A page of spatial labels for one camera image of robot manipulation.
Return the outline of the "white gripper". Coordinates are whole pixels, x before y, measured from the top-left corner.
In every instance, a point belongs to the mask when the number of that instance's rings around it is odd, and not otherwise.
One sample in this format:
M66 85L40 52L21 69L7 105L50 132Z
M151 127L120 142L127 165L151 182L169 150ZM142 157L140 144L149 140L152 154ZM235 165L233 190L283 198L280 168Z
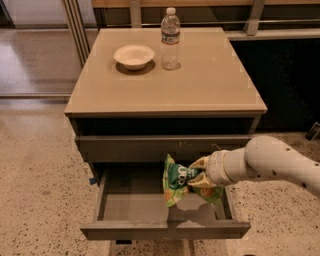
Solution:
M235 184L239 178L240 154L236 151L215 151L210 157L203 156L190 165L190 168L205 170L187 184L196 188L211 188Z

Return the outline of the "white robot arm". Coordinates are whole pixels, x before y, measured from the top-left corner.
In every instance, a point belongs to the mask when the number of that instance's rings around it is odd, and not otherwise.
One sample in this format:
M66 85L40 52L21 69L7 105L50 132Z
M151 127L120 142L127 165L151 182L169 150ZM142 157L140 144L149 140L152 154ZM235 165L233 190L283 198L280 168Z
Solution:
M320 196L320 163L313 161L283 141L261 135L245 147L215 151L191 165L201 173L188 184L197 188L228 186L242 181L281 180Z

